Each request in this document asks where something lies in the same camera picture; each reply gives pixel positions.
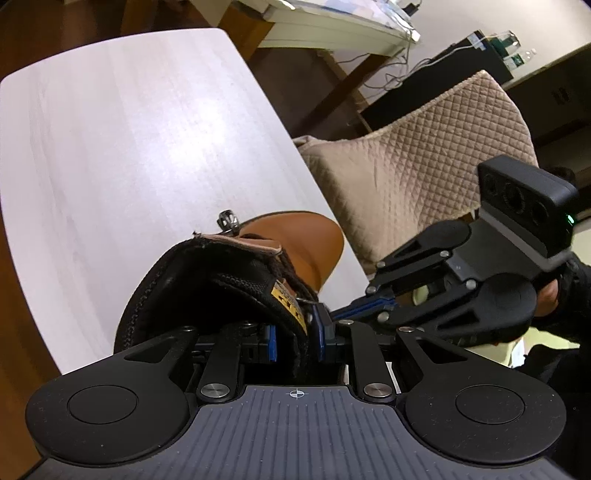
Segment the person's right forearm sleeve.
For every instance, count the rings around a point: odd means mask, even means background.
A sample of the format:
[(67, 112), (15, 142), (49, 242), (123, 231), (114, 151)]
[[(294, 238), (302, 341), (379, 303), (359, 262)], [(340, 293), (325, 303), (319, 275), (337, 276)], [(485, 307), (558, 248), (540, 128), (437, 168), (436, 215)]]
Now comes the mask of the person's right forearm sleeve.
[(590, 266), (574, 256), (556, 280), (558, 307), (547, 316), (534, 317), (533, 327), (579, 346), (536, 345), (518, 370), (546, 383), (562, 398), (567, 420), (552, 458), (581, 479), (590, 464)]

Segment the person's right hand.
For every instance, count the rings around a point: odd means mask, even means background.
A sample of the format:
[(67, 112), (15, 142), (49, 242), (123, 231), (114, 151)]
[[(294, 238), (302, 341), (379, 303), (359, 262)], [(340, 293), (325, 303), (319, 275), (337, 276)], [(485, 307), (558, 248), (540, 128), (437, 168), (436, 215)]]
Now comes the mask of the person's right hand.
[(534, 316), (544, 317), (551, 314), (558, 307), (558, 296), (559, 284), (557, 280), (553, 280), (539, 291)]

